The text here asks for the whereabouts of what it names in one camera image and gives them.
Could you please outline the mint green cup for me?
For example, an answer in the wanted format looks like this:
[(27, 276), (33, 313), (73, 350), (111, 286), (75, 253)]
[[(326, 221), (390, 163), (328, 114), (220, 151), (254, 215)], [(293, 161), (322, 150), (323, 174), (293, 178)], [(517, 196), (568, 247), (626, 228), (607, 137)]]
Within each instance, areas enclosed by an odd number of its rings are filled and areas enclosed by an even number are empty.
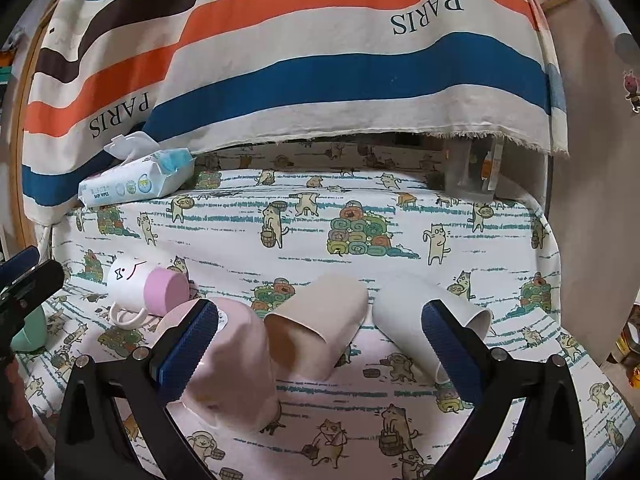
[(47, 334), (47, 317), (43, 307), (38, 306), (26, 316), (24, 327), (11, 341), (11, 348), (14, 352), (35, 352), (46, 344)]

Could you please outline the pink mug with handle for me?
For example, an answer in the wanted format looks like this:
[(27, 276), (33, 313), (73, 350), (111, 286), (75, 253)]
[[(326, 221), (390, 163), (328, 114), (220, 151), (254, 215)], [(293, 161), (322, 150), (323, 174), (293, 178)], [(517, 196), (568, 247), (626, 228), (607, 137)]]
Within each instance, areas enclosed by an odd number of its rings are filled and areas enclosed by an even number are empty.
[(209, 426), (252, 434), (280, 414), (265, 325), (242, 302), (212, 303), (218, 330), (180, 401)]

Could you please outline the beige square cup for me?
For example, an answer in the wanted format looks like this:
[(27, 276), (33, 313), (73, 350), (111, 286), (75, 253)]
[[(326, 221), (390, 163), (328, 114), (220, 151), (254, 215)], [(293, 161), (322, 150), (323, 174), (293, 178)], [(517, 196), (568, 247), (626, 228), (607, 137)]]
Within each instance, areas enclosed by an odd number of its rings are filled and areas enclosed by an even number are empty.
[(285, 375), (324, 382), (367, 317), (367, 286), (324, 274), (264, 317), (269, 352)]

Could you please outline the cat print bed sheet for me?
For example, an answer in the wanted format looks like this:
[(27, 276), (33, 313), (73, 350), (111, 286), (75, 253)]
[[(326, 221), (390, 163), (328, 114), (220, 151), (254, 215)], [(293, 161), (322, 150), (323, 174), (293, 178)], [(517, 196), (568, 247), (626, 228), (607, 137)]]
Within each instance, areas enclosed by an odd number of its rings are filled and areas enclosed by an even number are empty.
[[(490, 204), (449, 198), (436, 153), (377, 146), (367, 162), (366, 151), (319, 142), (232, 148), (200, 157), (174, 196), (66, 214), (50, 235), (65, 284), (43, 307), (48, 341), (20, 359), (44, 448), (53, 448), (78, 356), (121, 359), (160, 334), (157, 321), (122, 330), (108, 319), (108, 269), (130, 255), (183, 273), (195, 296), (238, 300), (258, 315), (327, 273), (352, 275), (370, 292), (401, 273), (420, 275), (491, 312), (491, 347), (565, 359), (589, 478), (631, 451), (631, 412), (561, 324), (559, 247), (536, 200), (506, 179)], [(171, 411), (221, 479), (417, 479), (472, 410), (371, 321), (329, 379), (283, 378), (277, 390), (279, 417), (254, 434)]]

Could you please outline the baby wipes pack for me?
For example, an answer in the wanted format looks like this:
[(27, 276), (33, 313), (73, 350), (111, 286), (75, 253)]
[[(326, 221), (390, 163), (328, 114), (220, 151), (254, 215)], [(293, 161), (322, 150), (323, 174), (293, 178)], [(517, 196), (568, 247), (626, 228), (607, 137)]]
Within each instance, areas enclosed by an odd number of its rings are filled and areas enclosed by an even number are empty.
[(79, 183), (78, 198), (87, 207), (162, 198), (194, 174), (195, 160), (187, 148), (161, 148), (143, 131), (115, 136), (103, 151), (118, 163)]

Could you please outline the striped Paris cloth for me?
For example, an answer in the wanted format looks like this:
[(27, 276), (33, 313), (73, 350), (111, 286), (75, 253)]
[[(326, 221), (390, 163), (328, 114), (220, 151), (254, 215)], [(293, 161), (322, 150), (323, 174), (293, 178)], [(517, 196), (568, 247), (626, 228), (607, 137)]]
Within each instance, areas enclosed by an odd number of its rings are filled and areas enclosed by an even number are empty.
[(164, 148), (408, 132), (568, 151), (537, 0), (58, 0), (23, 122), (46, 226), (141, 130)]

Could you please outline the clear plastic box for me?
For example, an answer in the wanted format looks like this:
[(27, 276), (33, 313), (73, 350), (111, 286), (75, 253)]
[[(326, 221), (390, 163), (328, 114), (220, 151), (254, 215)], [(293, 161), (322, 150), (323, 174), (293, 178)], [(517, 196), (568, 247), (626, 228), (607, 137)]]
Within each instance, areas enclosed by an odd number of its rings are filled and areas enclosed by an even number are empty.
[(445, 142), (445, 192), (468, 202), (488, 204), (498, 184), (504, 139), (456, 138)]

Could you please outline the cartoon sticker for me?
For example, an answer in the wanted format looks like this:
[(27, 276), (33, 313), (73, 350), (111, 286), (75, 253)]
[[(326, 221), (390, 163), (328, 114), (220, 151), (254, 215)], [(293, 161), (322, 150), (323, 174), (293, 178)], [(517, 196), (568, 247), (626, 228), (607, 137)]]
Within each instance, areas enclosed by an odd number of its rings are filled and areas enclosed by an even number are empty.
[(626, 92), (625, 99), (631, 105), (632, 111), (638, 114), (640, 112), (639, 79), (632, 70), (624, 73), (623, 85)]

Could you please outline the wooden hoop frame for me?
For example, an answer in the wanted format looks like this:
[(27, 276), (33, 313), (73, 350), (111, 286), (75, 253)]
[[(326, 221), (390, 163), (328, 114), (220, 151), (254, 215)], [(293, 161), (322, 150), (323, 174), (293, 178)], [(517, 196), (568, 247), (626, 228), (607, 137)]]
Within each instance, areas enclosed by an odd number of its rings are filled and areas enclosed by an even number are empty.
[(52, 13), (58, 0), (35, 0), (27, 9), (27, 16), (34, 18), (35, 24), (25, 29), (25, 38), (21, 41), (14, 63), (14, 83), (10, 106), (8, 128), (8, 200), (9, 200), (9, 238), (11, 252), (18, 252), (28, 245), (35, 244), (34, 226), (26, 217), (22, 189), (22, 158), (24, 146), (24, 122), (28, 95), (32, 88), (38, 52), (50, 24)]

